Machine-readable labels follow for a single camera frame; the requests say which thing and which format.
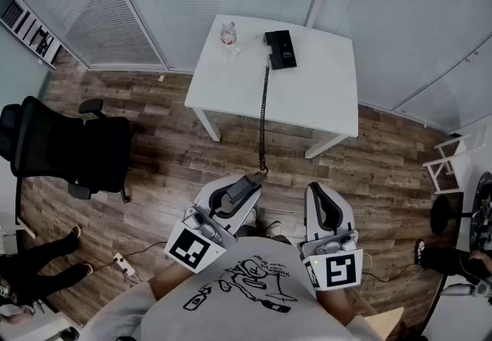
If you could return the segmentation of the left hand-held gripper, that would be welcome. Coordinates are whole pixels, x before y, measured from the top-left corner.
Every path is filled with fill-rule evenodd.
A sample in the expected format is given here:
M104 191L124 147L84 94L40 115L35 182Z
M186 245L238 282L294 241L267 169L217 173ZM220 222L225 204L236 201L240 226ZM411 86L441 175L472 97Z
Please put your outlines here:
M242 177L221 177L200 189L194 199L196 207L185 211L168 238L165 253L170 258L191 272L200 273L235 244L233 234L246 221L261 194L260 184L239 181Z

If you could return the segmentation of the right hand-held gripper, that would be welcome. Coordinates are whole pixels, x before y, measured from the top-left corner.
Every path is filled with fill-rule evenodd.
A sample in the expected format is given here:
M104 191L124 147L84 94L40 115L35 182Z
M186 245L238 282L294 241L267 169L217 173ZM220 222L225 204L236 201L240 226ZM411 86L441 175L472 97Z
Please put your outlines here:
M363 250L357 248L358 232L351 230L351 205L334 189L310 183L304 193L304 225L307 242L299 243L298 249L313 288L360 285Z

